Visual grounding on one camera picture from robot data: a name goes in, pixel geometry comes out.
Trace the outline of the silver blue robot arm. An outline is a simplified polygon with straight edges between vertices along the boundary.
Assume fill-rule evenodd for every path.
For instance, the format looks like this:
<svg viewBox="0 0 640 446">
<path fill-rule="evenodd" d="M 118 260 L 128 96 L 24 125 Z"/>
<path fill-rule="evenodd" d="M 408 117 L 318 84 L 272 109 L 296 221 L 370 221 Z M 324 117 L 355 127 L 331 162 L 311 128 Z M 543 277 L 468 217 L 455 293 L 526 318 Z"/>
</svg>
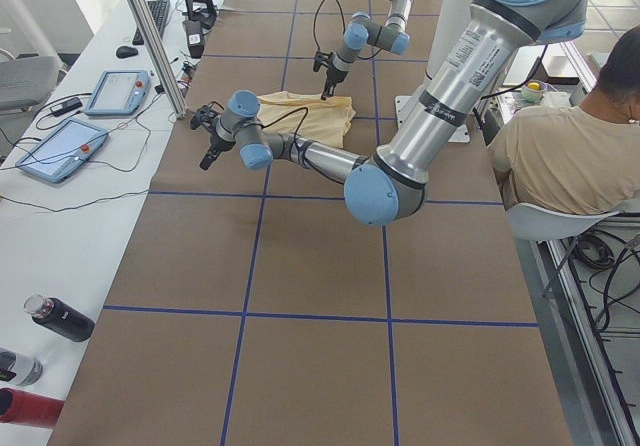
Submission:
<svg viewBox="0 0 640 446">
<path fill-rule="evenodd" d="M 428 166 L 461 127 L 473 107 L 521 47 L 579 37 L 587 0 L 467 0 L 470 18 L 438 65 L 404 106 L 392 140 L 370 156 L 336 149 L 297 132 L 271 133 L 259 120 L 260 104 L 239 90 L 222 111 L 200 108 L 192 128 L 210 135 L 201 160 L 207 169 L 220 154 L 237 150 L 244 165 L 263 169 L 287 160 L 340 183 L 353 217 L 384 226 L 420 209 L 429 183 Z"/>
<path fill-rule="evenodd" d="M 407 50 L 410 36 L 406 33 L 406 26 L 415 0 L 388 1 L 390 9 L 384 24 L 376 23 L 367 13 L 357 12 L 351 17 L 343 32 L 342 42 L 334 52 L 323 53 L 317 49 L 313 71 L 327 68 L 322 100 L 334 95 L 335 87 L 345 80 L 366 45 L 396 55 L 402 55 Z"/>
</svg>

